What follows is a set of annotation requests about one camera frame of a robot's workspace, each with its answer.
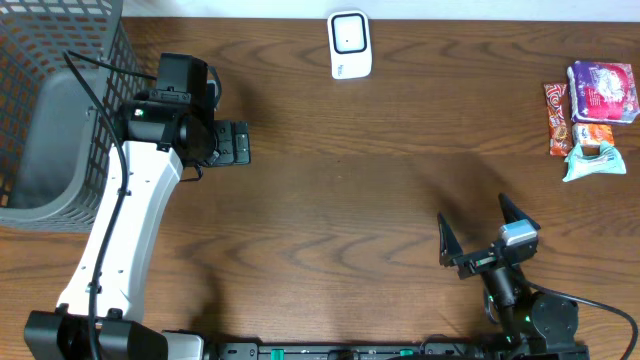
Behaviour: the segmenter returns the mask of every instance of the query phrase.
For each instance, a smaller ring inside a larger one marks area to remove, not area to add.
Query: wooden tabletop
[[[176,188],[145,325],[264,342],[497,331],[481,280],[438,264],[436,213],[477,250],[502,224],[499,192],[542,225],[530,280],[640,319],[640,124],[614,129],[627,175],[563,183],[542,89],[577,59],[640,76],[640,24],[372,21],[373,71],[351,81],[331,78],[324,21],[124,24],[147,71],[161,52],[217,67],[218,119],[249,122],[253,157]],[[27,316],[54,309],[86,239],[2,229],[0,358],[29,358]],[[619,358],[629,337],[580,307],[593,359]]]

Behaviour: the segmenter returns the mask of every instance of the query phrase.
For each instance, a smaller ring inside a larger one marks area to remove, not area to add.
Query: basket bottom
[[[81,71],[95,88],[98,70]],[[91,99],[70,70],[44,80],[31,118],[15,187],[8,207],[30,209],[60,196],[76,172],[84,126],[91,125]]]

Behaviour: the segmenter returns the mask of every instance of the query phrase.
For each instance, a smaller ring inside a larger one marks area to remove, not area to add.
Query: black square outline
[[[336,45],[336,26],[334,22],[339,17],[352,17],[352,16],[358,16],[362,21],[362,38],[364,39],[364,47],[361,50],[340,51],[338,50],[338,46]],[[334,16],[331,19],[331,33],[332,33],[331,35],[333,36],[333,49],[340,55],[354,54],[354,53],[364,52],[365,50],[367,50],[367,29],[365,28],[364,16],[362,16],[362,14],[350,13],[350,14],[341,14],[341,15]]]

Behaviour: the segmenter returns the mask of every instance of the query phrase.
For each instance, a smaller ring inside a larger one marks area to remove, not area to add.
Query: purple package
[[[640,114],[631,65],[576,61],[567,75],[573,122],[631,124]]]

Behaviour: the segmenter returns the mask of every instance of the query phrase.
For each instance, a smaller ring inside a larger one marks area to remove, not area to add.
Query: plastic basket
[[[111,139],[65,50],[138,70],[122,1],[0,0],[0,224],[88,232]],[[111,116],[143,79],[74,61]]]

